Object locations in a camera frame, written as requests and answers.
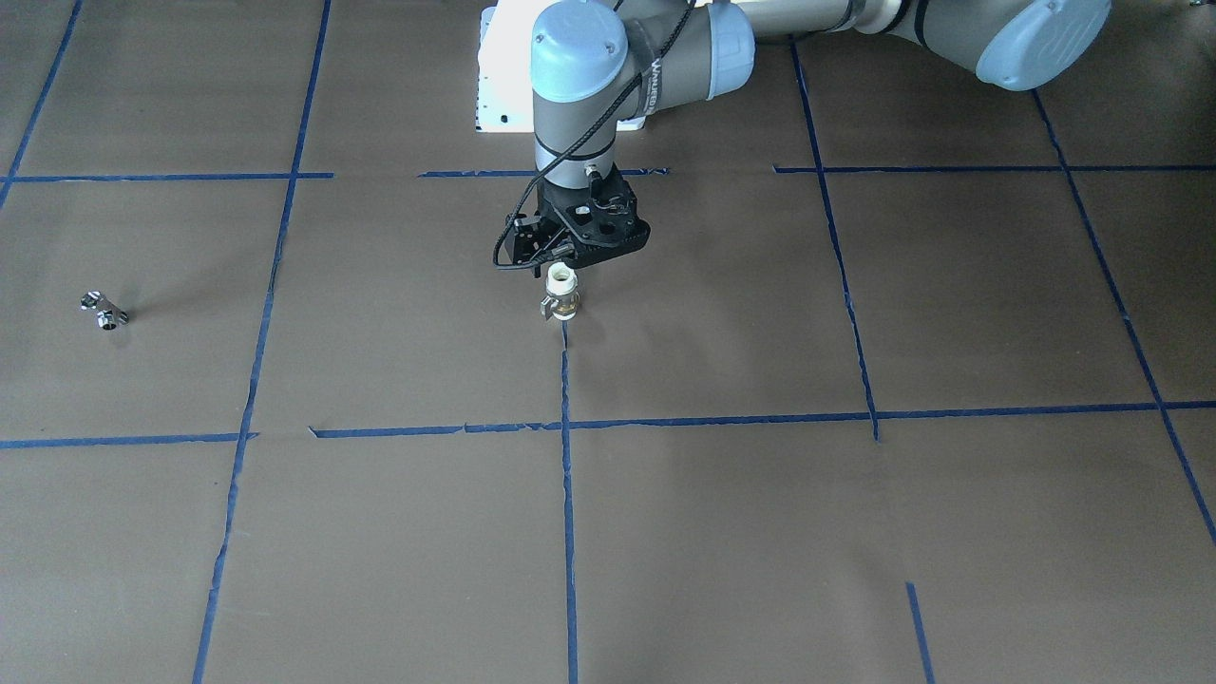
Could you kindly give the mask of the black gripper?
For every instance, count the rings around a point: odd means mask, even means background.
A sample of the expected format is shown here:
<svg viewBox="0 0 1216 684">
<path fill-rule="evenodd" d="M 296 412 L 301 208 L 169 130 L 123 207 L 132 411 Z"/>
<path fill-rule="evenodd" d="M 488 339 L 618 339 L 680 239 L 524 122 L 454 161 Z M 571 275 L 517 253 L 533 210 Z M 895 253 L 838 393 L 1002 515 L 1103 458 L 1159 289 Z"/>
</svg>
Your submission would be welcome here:
<svg viewBox="0 0 1216 684">
<path fill-rule="evenodd" d="M 535 214 L 508 222 L 508 265 L 542 267 L 561 260 L 591 267 L 642 250 L 651 224 L 638 217 L 634 189 L 617 167 L 592 172 L 581 189 L 542 180 Z"/>
</svg>

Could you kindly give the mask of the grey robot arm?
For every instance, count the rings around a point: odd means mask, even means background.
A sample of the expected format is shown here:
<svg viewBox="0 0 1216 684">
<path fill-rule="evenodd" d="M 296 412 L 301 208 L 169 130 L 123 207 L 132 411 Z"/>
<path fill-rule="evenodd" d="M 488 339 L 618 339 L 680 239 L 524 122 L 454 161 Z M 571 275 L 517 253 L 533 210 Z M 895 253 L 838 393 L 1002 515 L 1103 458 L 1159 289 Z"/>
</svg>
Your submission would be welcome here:
<svg viewBox="0 0 1216 684">
<path fill-rule="evenodd" d="M 758 40 L 891 34 L 1009 91 L 1042 86 L 1094 43 L 1109 1 L 559 1 L 527 47 L 535 169 L 494 246 L 499 270 L 580 269 L 641 250 L 651 225 L 617 166 L 617 127 L 741 89 Z"/>
</svg>

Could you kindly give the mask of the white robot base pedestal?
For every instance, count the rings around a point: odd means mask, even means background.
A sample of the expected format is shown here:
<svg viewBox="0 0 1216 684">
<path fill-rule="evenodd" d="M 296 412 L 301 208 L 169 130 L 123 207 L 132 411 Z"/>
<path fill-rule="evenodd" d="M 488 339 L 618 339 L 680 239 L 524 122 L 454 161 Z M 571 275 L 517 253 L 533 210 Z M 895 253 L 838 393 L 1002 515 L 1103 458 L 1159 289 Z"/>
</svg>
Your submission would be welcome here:
<svg viewBox="0 0 1216 684">
<path fill-rule="evenodd" d="M 624 19 L 602 1 L 500 1 L 482 13 L 475 127 L 535 133 L 591 105 L 624 73 Z"/>
</svg>

